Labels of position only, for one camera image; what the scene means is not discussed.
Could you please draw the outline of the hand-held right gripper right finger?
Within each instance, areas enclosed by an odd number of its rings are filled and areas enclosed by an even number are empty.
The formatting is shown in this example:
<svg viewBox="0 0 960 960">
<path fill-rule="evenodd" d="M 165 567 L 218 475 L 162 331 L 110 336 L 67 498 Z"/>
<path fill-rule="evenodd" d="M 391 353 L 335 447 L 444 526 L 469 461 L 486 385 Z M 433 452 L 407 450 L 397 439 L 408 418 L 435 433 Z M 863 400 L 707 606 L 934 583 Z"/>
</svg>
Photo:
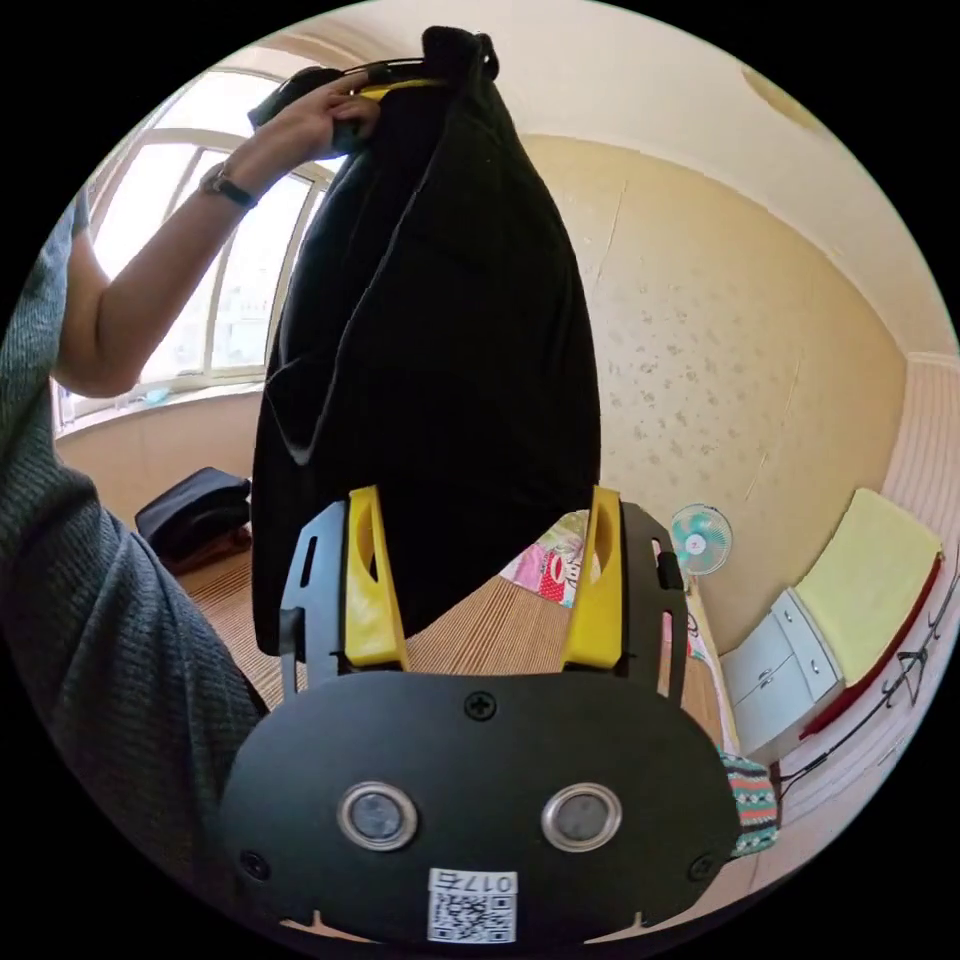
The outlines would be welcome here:
<svg viewBox="0 0 960 960">
<path fill-rule="evenodd" d="M 565 669 L 613 669 L 623 652 L 622 512 L 617 492 L 596 486 L 567 635 Z"/>
</svg>

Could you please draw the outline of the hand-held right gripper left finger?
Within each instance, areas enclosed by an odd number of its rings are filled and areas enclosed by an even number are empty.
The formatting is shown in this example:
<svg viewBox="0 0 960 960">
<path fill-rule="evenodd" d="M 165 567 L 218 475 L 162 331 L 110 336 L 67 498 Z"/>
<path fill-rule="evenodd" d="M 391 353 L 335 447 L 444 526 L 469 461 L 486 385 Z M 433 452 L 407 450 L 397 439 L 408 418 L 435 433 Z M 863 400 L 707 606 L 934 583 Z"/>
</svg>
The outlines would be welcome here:
<svg viewBox="0 0 960 960">
<path fill-rule="evenodd" d="M 355 669 L 407 669 L 378 490 L 350 494 L 346 523 L 343 651 Z"/>
</svg>

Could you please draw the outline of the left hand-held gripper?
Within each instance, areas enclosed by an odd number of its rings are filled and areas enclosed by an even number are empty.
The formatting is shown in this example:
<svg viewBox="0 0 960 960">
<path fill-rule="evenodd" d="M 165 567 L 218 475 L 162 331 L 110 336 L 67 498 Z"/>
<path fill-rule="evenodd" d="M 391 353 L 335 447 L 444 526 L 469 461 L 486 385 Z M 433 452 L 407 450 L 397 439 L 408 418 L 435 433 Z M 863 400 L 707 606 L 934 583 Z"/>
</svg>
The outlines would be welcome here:
<svg viewBox="0 0 960 960">
<path fill-rule="evenodd" d="M 377 103 L 390 93 L 434 88 L 436 79 L 368 85 L 364 71 L 309 68 L 284 82 L 249 114 L 252 153 L 349 153 L 377 127 Z"/>
</svg>

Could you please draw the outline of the person's left hand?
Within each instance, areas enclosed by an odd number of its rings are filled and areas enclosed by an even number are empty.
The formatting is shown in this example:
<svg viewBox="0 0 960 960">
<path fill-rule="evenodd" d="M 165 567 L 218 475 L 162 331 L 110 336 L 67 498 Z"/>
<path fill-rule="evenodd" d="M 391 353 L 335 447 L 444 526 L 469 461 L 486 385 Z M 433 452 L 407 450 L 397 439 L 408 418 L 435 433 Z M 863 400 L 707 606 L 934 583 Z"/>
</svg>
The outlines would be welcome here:
<svg viewBox="0 0 960 960">
<path fill-rule="evenodd" d="M 366 71 L 345 74 L 282 108 L 229 156 L 218 189 L 237 189 L 243 202 L 257 201 L 298 167 L 345 156 L 364 144 L 380 111 L 363 94 L 368 85 Z"/>
</svg>

